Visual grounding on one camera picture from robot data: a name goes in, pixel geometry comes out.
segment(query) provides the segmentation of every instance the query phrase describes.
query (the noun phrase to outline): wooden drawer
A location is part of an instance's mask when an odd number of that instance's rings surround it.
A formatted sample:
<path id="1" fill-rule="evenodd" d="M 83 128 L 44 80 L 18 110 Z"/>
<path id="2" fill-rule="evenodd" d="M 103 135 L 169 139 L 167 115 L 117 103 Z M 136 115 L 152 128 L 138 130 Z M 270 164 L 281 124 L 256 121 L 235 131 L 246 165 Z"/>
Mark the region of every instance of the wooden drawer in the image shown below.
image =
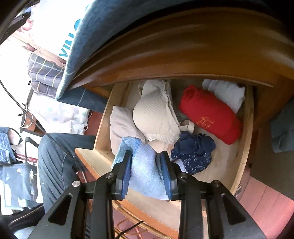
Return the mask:
<path id="1" fill-rule="evenodd" d="M 106 105 L 100 127 L 97 133 L 94 150 L 76 149 L 76 153 L 95 178 L 111 171 L 114 155 L 110 145 L 110 115 L 113 106 L 126 106 L 132 82 L 122 82 L 114 85 Z M 232 145 L 226 145 L 213 136 L 217 148 L 213 152 L 213 160 L 209 167 L 195 175 L 198 180 L 211 182 L 220 180 L 232 194 L 240 183 L 247 161 L 252 128 L 253 128 L 253 93 L 252 87 L 246 86 L 246 96 L 240 111 L 243 118 L 243 133 L 241 138 Z M 180 220 L 180 203 L 158 200 L 146 197 L 129 188 L 126 199 L 115 203 L 115 206 L 125 210 L 132 220 L 142 220 L 149 230 L 157 236 L 165 235 L 177 238 Z M 203 206 L 204 227 L 207 227 L 206 212 Z"/>

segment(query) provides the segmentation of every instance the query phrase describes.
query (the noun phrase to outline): black cable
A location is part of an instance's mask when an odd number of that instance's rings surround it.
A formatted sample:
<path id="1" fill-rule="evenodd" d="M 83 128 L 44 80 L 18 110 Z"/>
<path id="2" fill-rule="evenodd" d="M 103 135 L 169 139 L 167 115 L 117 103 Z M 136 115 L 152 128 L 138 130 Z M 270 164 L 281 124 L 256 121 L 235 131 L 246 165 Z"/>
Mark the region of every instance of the black cable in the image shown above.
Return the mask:
<path id="1" fill-rule="evenodd" d="M 44 133 L 46 134 L 54 143 L 57 144 L 57 146 L 66 154 L 71 155 L 71 153 L 67 152 L 65 148 L 63 148 L 54 138 L 52 138 L 34 119 L 23 109 L 23 107 L 14 99 L 14 97 L 8 92 L 8 90 L 3 85 L 2 81 L 0 80 L 0 84 L 2 85 L 3 89 L 6 91 L 6 93 L 13 99 L 13 101 L 18 105 L 18 107 L 21 108 L 21 110 L 25 113 L 25 115 Z"/>
<path id="2" fill-rule="evenodd" d="M 143 221 L 138 222 L 137 224 L 135 224 L 134 226 L 131 226 L 128 229 L 125 229 L 124 231 L 122 231 L 120 234 L 118 234 L 115 239 L 119 239 L 123 234 L 125 234 L 126 232 L 128 232 L 129 230 L 132 230 L 133 228 L 135 228 L 136 226 L 138 226 L 139 224 L 141 224 Z"/>

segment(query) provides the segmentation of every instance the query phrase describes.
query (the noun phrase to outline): denim fabric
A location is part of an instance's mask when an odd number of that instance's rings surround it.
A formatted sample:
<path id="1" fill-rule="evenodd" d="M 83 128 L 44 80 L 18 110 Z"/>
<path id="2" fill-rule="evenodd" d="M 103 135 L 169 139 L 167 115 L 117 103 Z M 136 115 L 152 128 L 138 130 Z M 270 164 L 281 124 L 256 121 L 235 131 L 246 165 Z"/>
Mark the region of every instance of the denim fabric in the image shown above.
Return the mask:
<path id="1" fill-rule="evenodd" d="M 7 135 L 8 130 L 8 127 L 0 127 L 0 165 L 12 164 L 16 161 Z"/>
<path id="2" fill-rule="evenodd" d="M 107 99 L 83 87 L 67 90 L 58 101 L 103 113 Z"/>
<path id="3" fill-rule="evenodd" d="M 272 119 L 270 132 L 275 153 L 294 150 L 294 97 Z"/>
<path id="4" fill-rule="evenodd" d="M 188 1 L 95 0 L 78 26 L 56 99 L 62 97 L 83 63 L 115 34 L 150 13 Z"/>
<path id="5" fill-rule="evenodd" d="M 75 148 L 93 149 L 95 136 L 73 134 L 50 134 L 72 156 L 65 154 L 49 137 L 43 136 L 39 144 L 38 166 L 45 213 L 73 181 L 76 172 L 85 170 L 75 154 Z M 89 237 L 90 213 L 87 214 L 86 237 Z"/>

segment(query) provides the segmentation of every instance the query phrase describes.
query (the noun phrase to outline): jeans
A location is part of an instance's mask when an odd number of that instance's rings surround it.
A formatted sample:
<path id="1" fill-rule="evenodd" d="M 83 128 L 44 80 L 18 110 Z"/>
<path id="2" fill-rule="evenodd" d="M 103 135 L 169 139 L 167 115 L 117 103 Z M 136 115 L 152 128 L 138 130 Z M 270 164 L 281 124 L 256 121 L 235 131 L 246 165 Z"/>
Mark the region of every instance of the jeans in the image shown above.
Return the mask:
<path id="1" fill-rule="evenodd" d="M 58 101 L 103 113 L 107 99 L 83 87 L 66 90 Z"/>
<path id="2" fill-rule="evenodd" d="M 93 149 L 95 136 L 92 135 L 73 135 L 62 133 L 51 133 L 60 145 L 63 146 L 72 156 L 65 154 L 59 146 L 46 135 L 43 136 L 39 144 L 39 176 L 41 182 L 41 192 L 43 195 L 45 213 L 50 209 L 61 194 L 78 180 L 76 172 L 85 170 L 75 148 Z M 87 213 L 86 238 L 90 235 L 91 217 Z"/>

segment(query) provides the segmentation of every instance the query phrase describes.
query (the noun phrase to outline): red folded shirt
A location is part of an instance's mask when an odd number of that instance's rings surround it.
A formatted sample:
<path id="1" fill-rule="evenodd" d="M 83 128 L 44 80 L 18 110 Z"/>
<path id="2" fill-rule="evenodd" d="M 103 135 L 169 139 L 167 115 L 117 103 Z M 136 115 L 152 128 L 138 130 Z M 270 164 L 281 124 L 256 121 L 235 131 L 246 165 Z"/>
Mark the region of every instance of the red folded shirt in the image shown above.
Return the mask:
<path id="1" fill-rule="evenodd" d="M 224 143 L 234 143 L 242 133 L 243 124 L 231 108 L 209 91 L 190 85 L 184 90 L 180 111 L 199 127 L 214 134 Z"/>

